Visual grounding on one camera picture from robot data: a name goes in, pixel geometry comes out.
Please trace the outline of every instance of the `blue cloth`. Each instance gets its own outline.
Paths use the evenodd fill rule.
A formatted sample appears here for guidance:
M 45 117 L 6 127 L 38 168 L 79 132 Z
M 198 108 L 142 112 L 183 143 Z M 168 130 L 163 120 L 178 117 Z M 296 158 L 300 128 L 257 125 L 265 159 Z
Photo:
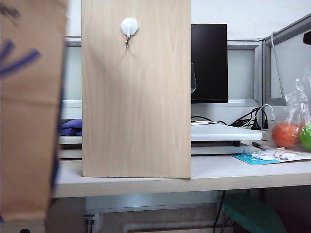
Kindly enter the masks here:
M 70 120 L 61 125 L 62 136 L 82 136 L 82 119 Z

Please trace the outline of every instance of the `plastic bag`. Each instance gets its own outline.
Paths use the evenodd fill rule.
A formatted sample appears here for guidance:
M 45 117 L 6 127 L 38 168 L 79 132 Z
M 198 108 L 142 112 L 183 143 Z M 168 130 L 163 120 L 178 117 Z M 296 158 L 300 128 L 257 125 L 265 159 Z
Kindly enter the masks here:
M 286 106 L 277 115 L 271 134 L 279 147 L 311 150 L 311 69 L 296 79 L 296 90 L 285 96 Z

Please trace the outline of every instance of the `metal hook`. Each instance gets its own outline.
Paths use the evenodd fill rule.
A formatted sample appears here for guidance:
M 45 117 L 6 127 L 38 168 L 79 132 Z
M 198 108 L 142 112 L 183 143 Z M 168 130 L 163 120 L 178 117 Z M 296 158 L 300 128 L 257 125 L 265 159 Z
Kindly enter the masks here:
M 127 36 L 127 37 L 126 37 L 126 40 L 125 40 L 125 47 L 126 47 L 126 48 L 128 48 L 128 41 L 129 41 L 129 40 L 130 40 L 130 37 Z

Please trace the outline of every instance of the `black monitor screen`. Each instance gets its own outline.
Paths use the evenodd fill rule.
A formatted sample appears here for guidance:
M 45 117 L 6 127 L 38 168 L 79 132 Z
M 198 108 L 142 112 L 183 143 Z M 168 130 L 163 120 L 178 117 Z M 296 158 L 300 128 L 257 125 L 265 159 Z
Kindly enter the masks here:
M 226 24 L 191 25 L 191 62 L 197 83 L 191 102 L 228 102 Z

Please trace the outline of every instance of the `wooden board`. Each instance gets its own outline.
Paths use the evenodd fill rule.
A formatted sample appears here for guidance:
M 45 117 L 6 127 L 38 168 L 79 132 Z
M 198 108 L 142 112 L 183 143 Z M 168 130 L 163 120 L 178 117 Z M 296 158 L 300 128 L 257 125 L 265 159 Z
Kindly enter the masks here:
M 83 175 L 189 178 L 190 0 L 83 0 L 82 58 Z

